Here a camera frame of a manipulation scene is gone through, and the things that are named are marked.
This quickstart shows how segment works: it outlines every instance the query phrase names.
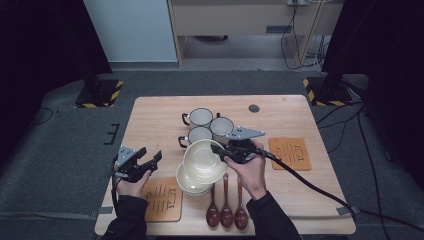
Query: white bowl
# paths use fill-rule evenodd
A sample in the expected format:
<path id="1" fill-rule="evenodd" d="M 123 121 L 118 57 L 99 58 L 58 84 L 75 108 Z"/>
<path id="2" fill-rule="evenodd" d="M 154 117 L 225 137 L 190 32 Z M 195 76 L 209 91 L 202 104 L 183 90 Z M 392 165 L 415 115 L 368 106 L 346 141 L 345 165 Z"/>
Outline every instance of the white bowl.
<path id="1" fill-rule="evenodd" d="M 219 155 L 212 152 L 211 144 L 224 149 L 216 141 L 203 139 L 192 143 L 184 153 L 184 170 L 196 183 L 215 183 L 227 171 L 227 163 L 222 162 Z"/>
<path id="2" fill-rule="evenodd" d="M 193 196 L 202 195 L 212 188 L 212 184 L 200 184 L 191 180 L 184 170 L 183 163 L 178 166 L 177 182 L 181 190 Z"/>

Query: black sleeve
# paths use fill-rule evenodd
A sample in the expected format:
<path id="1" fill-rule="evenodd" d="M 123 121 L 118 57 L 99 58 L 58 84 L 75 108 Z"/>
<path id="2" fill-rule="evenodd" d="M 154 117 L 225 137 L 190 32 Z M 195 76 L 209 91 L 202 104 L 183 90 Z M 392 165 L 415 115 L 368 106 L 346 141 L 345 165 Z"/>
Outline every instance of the black sleeve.
<path id="1" fill-rule="evenodd" d="M 296 227 L 275 201 L 271 193 L 246 205 L 255 225 L 258 240 L 301 240 Z"/>
<path id="2" fill-rule="evenodd" d="M 147 226 L 144 219 L 147 201 L 132 196 L 120 196 L 117 217 L 108 226 L 102 240 L 145 240 Z"/>

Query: black cable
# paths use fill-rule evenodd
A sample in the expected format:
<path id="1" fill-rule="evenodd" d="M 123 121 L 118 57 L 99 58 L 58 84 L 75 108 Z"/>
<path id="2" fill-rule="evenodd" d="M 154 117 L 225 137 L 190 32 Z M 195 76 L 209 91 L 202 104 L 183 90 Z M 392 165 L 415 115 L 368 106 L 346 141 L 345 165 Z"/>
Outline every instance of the black cable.
<path id="1" fill-rule="evenodd" d="M 362 103 L 362 102 L 352 102 L 352 104 L 351 105 L 354 105 L 354 104 L 359 104 L 359 103 Z M 339 110 L 339 109 L 341 109 L 341 108 L 343 108 L 343 107 L 346 107 L 346 106 L 350 106 L 350 105 L 342 105 L 342 106 L 338 106 L 337 108 L 335 108 L 335 109 L 333 109 L 333 110 L 331 110 L 329 113 L 327 113 L 324 117 L 322 117 L 320 120 L 318 120 L 317 122 L 316 122 L 316 124 L 318 125 L 319 123 L 321 123 L 324 119 L 326 119 L 328 116 L 330 116 L 332 113 L 334 113 L 335 111 L 337 111 L 337 110 Z"/>
<path id="2" fill-rule="evenodd" d="M 345 75 L 342 77 L 342 85 L 344 85 L 347 88 L 350 88 L 350 90 L 359 98 L 362 98 L 365 95 L 366 89 L 357 87 L 356 85 L 352 84 L 349 79 Z"/>
<path id="3" fill-rule="evenodd" d="M 382 218 L 385 218 L 385 219 L 387 219 L 387 220 L 391 220 L 391 221 L 394 221 L 394 222 L 398 222 L 398 223 L 401 223 L 401 224 L 404 224 L 404 225 L 407 225 L 407 226 L 409 226 L 409 227 L 411 227 L 411 228 L 415 228 L 416 230 L 418 230 L 418 231 L 421 231 L 421 232 L 424 232 L 424 228 L 420 228 L 420 227 L 418 227 L 417 225 L 414 225 L 414 224 L 412 224 L 412 223 L 409 223 L 409 222 L 407 222 L 407 221 L 404 221 L 404 220 L 401 220 L 401 219 L 398 219 L 398 218 L 394 218 L 394 217 L 390 217 L 390 216 L 386 216 L 386 215 L 382 215 L 382 214 L 378 214 L 378 213 L 374 213 L 374 212 L 371 212 L 371 211 L 368 211 L 368 210 L 365 210 L 365 209 L 359 209 L 361 212 L 363 212 L 363 213 L 365 213 L 365 214 L 368 214 L 368 215 L 371 215 L 371 216 L 374 216 L 374 217 L 382 217 Z"/>
<path id="4" fill-rule="evenodd" d="M 325 56 L 325 52 L 324 52 L 324 50 L 322 49 L 322 44 L 323 44 L 323 42 L 324 42 L 324 36 L 322 36 L 321 37 L 321 41 L 320 41 L 320 46 L 318 47 L 318 51 L 316 52 L 316 53 L 313 53 L 313 52 L 306 52 L 307 54 L 309 54 L 309 55 L 313 55 L 314 57 L 315 56 Z"/>
<path id="5" fill-rule="evenodd" d="M 308 186 L 309 188 L 311 188 L 312 190 L 340 203 L 343 207 L 347 208 L 347 210 L 350 212 L 350 214 L 352 215 L 352 219 L 355 222 L 356 221 L 356 213 L 353 211 L 352 206 L 350 206 L 349 204 L 347 204 L 345 201 L 341 200 L 340 198 L 334 196 L 331 193 L 328 193 L 324 190 L 322 190 L 321 188 L 313 185 L 312 183 L 310 183 L 308 180 L 304 179 L 302 176 L 300 176 L 296 171 L 294 171 L 291 167 L 289 167 L 287 164 L 283 163 L 281 161 L 281 159 L 278 159 L 277 157 L 275 157 L 272 154 L 266 154 L 266 157 L 268 157 L 269 159 L 271 159 L 272 161 L 274 161 L 275 163 L 277 163 L 279 166 L 281 166 L 282 168 L 284 168 L 285 170 L 287 170 L 287 172 L 289 172 L 290 174 L 292 174 L 293 176 L 295 176 L 299 181 L 301 181 L 303 184 L 305 184 L 306 186 Z"/>
<path id="6" fill-rule="evenodd" d="M 303 63 L 301 63 L 301 61 L 300 61 L 300 55 L 299 55 L 299 44 L 298 44 L 298 41 L 297 41 L 296 31 L 295 31 L 295 29 L 294 29 L 294 18 L 295 18 L 295 16 L 296 16 L 296 12 L 297 12 L 297 1 L 294 1 L 293 3 L 294 3 L 294 6 L 293 6 L 293 16 L 292 16 L 292 18 L 291 18 L 291 20 L 290 20 L 290 22 L 289 22 L 288 27 L 284 30 L 283 36 L 281 37 L 280 46 L 281 46 L 281 52 L 283 53 L 284 62 L 285 62 L 285 64 L 286 64 L 286 67 L 287 67 L 288 69 L 291 69 L 291 70 L 297 70 L 297 69 L 300 69 L 300 68 L 303 68 L 303 67 L 311 67 L 311 66 L 314 66 L 314 64 L 303 65 Z M 284 49 L 283 49 L 283 40 L 284 40 L 284 36 L 286 35 L 287 30 L 290 28 L 290 26 L 292 26 L 292 29 L 293 29 L 293 34 L 294 34 L 294 38 L 295 38 L 295 42 L 296 42 L 296 46 L 297 46 L 297 55 L 298 55 L 297 57 L 298 57 L 298 59 L 299 59 L 299 64 L 301 65 L 300 67 L 290 67 L 290 66 L 288 65 L 288 63 L 287 63 L 287 57 L 286 57 L 286 54 L 284 53 Z"/>
<path id="7" fill-rule="evenodd" d="M 357 117 L 357 119 L 358 119 L 358 126 L 359 126 L 359 130 L 361 131 L 361 136 L 362 136 L 362 139 L 364 141 L 365 148 L 367 150 L 368 159 L 370 161 L 370 165 L 371 165 L 371 169 L 372 169 L 372 173 L 373 173 L 373 177 L 374 177 L 375 192 L 376 192 L 376 195 L 377 195 L 378 214 L 380 215 L 380 222 L 381 222 L 381 226 L 383 228 L 384 235 L 386 236 L 387 239 L 390 240 L 389 233 L 387 232 L 386 225 L 384 224 L 384 219 L 382 217 L 382 215 L 383 215 L 382 212 L 383 211 L 382 211 L 382 208 L 381 208 L 380 190 L 379 190 L 379 187 L 378 187 L 378 180 L 377 180 L 377 174 L 376 174 L 375 167 L 374 167 L 374 161 L 373 161 L 373 159 L 371 157 L 371 153 L 370 153 L 370 150 L 369 150 L 369 147 L 368 147 L 368 143 L 367 143 L 367 140 L 365 138 L 364 131 L 362 129 L 361 117 L 360 116 L 361 115 L 358 114 L 358 117 Z"/>
<path id="8" fill-rule="evenodd" d="M 317 59 L 317 63 L 320 66 L 320 68 L 322 68 L 321 66 L 321 61 L 323 61 L 323 59 L 325 58 L 325 54 L 324 54 L 324 49 L 323 49 L 323 44 L 324 44 L 324 36 L 321 36 L 321 41 L 319 43 L 319 48 L 318 48 L 318 53 L 315 56 Z"/>
<path id="9" fill-rule="evenodd" d="M 322 47 L 322 52 L 323 52 L 323 54 L 322 54 L 322 57 L 321 57 L 321 59 L 320 59 L 320 61 L 319 61 L 319 64 L 320 64 L 320 66 L 321 66 L 321 69 L 322 69 L 322 66 L 323 66 L 322 62 L 325 60 L 325 56 L 326 56 L 326 54 L 324 54 L 324 53 L 326 53 L 326 52 L 327 52 L 327 50 L 325 50 L 325 46 L 328 46 L 328 45 L 329 45 L 329 43 L 326 43 L 326 44 L 324 44 L 324 46 Z"/>
<path id="10" fill-rule="evenodd" d="M 117 197 L 117 186 L 118 183 L 121 181 L 122 179 L 120 178 L 118 180 L 118 182 L 116 182 L 116 178 L 113 175 L 112 176 L 112 190 L 110 190 L 111 195 L 112 195 L 112 203 L 113 203 L 113 207 L 115 208 L 115 213 L 118 214 L 118 197 Z"/>
<path id="11" fill-rule="evenodd" d="M 42 108 L 40 108 L 40 110 L 41 109 L 45 109 L 45 110 L 49 110 L 50 111 L 50 116 L 46 119 L 46 120 L 44 120 L 44 121 L 42 121 L 42 122 L 39 122 L 39 123 L 32 123 L 31 124 L 31 126 L 37 126 L 37 125 L 41 125 L 41 124 L 44 124 L 44 123 L 46 123 L 46 122 L 48 122 L 52 117 L 53 117 L 53 110 L 52 109 L 50 109 L 50 108 L 44 108 L 44 107 L 42 107 Z"/>
<path id="12" fill-rule="evenodd" d="M 343 129 L 342 129 L 342 136 L 340 137 L 340 140 L 339 140 L 339 143 L 337 144 L 337 146 L 336 147 L 334 147 L 332 150 L 330 150 L 330 151 L 327 151 L 327 153 L 332 153 L 332 152 L 334 152 L 337 148 L 339 148 L 340 147 L 340 145 L 342 144 L 342 140 L 343 140 L 343 136 L 344 136 L 344 130 L 345 130 L 345 128 L 346 128 L 346 125 L 347 125 L 347 123 L 350 121 L 350 120 L 352 120 L 352 119 L 354 119 L 362 110 L 364 109 L 364 106 L 362 106 L 353 116 L 351 116 L 351 117 L 349 117 L 347 120 L 345 120 L 345 121 L 341 121 L 341 122 L 337 122 L 337 123 L 333 123 L 333 124 L 330 124 L 330 125 L 327 125 L 327 126 L 324 126 L 324 127 L 319 127 L 319 129 L 321 129 L 321 128 L 326 128 L 326 127 L 331 127 L 331 126 L 334 126 L 334 125 L 336 125 L 336 124 L 339 124 L 339 123 L 344 123 L 344 125 L 343 125 Z"/>
<path id="13" fill-rule="evenodd" d="M 116 182 L 116 185 L 115 185 L 115 189 L 118 189 L 118 184 L 121 182 L 121 180 L 122 180 L 122 178 L 118 179 L 118 181 Z"/>

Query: wall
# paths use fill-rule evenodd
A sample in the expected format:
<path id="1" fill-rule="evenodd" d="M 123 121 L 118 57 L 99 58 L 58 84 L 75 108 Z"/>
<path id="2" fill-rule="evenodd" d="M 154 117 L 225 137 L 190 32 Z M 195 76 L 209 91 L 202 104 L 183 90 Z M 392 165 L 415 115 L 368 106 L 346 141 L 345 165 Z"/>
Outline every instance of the wall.
<path id="1" fill-rule="evenodd" d="M 166 0 L 84 0 L 109 62 L 177 62 Z"/>

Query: black and yellow tape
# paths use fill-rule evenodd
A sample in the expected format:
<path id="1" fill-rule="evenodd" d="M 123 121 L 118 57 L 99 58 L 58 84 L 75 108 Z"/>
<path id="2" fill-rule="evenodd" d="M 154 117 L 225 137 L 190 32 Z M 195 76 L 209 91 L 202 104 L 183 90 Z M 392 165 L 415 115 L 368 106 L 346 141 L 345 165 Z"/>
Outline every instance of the black and yellow tape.
<path id="1" fill-rule="evenodd" d="M 315 94 L 311 88 L 311 85 L 309 84 L 308 79 L 303 80 L 303 86 L 305 87 L 306 92 L 308 93 L 309 101 L 313 106 L 343 106 L 352 104 L 352 101 L 319 101 L 315 98 Z"/>
<path id="2" fill-rule="evenodd" d="M 110 97 L 110 100 L 103 103 L 92 103 L 92 102 L 85 102 L 80 104 L 75 104 L 75 107 L 77 108 L 97 108 L 97 107 L 112 107 L 115 103 L 116 99 L 118 98 L 119 92 L 121 91 L 122 85 L 124 84 L 123 81 L 118 81 L 116 83 L 115 90 L 113 94 Z"/>

